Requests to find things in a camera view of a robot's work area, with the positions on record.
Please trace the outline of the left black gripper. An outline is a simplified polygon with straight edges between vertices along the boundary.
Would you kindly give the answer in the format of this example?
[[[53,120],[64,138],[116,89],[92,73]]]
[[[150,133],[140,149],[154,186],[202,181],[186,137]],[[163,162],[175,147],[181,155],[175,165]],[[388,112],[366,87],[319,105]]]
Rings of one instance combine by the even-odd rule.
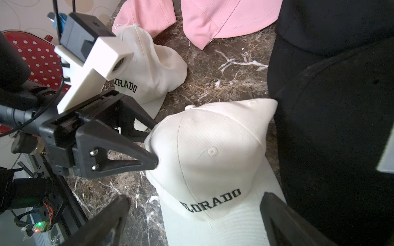
[[[136,120],[150,130],[157,125],[134,98],[115,90],[53,114],[39,127],[53,172],[97,179],[155,169],[158,157],[135,143],[148,136]]]

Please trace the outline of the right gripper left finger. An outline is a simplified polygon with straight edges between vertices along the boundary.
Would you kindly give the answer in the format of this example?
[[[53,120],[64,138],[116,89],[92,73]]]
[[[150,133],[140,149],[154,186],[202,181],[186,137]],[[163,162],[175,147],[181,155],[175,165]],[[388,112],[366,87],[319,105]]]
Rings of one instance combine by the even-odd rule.
[[[119,195],[92,220],[65,240],[64,246],[118,246],[124,231],[131,201]]]

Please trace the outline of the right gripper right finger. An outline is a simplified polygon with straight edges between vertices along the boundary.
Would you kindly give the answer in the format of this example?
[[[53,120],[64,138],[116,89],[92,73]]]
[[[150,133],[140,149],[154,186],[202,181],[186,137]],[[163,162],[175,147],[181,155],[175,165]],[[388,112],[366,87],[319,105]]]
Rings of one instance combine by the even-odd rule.
[[[335,245],[274,193],[264,193],[260,211],[271,246]]]

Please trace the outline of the white colorado cap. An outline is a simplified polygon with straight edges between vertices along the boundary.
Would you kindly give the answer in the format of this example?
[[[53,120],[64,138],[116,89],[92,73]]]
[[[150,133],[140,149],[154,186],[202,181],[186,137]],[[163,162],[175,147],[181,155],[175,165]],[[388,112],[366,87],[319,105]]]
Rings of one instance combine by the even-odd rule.
[[[154,44],[151,35],[138,24],[115,35],[134,52],[127,69],[113,80],[115,89],[133,97],[150,117],[156,118],[167,93],[185,82],[187,64],[172,48]]]
[[[145,148],[171,246],[266,246],[260,212],[266,192],[284,198],[265,156],[277,101],[216,102],[166,117]]]

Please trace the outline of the white Colorado cap front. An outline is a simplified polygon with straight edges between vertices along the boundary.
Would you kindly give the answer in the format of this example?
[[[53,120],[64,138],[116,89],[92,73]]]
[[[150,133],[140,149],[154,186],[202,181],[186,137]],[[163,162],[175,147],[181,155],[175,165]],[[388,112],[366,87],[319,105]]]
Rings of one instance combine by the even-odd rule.
[[[277,101],[216,102],[166,117],[145,148],[171,246],[266,246],[260,212],[266,192],[284,198],[265,156]]]

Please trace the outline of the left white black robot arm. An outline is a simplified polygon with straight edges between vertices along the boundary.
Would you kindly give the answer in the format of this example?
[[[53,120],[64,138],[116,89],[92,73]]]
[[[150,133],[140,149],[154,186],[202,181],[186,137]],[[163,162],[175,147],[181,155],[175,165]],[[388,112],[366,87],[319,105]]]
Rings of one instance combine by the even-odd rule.
[[[134,98],[109,90],[58,113],[66,93],[30,81],[29,74],[1,36],[1,124],[38,137],[52,175],[97,179],[158,166],[158,157],[140,147],[147,133],[133,125],[139,120],[152,129],[156,122]]]

